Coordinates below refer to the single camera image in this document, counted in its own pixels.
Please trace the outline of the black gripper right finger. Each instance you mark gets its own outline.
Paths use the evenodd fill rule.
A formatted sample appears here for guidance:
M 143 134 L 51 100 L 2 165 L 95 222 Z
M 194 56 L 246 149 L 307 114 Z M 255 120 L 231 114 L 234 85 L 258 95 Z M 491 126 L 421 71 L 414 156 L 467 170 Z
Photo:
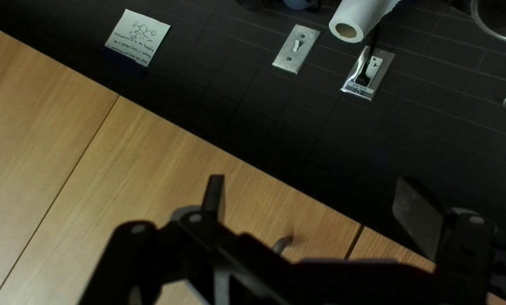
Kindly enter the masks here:
M 392 215 L 435 263 L 440 305 L 486 305 L 496 226 L 467 209 L 438 209 L 416 183 L 399 178 Z

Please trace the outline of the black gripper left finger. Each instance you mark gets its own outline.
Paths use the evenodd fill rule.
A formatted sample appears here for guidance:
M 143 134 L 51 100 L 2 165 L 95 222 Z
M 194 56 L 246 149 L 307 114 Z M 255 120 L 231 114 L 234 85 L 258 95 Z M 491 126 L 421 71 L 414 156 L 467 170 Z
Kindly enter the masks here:
M 277 305 L 245 268 L 253 239 L 223 226 L 224 176 L 211 175 L 199 205 L 177 209 L 163 227 L 124 222 L 112 232 L 78 305 L 155 305 L 187 281 L 206 305 Z

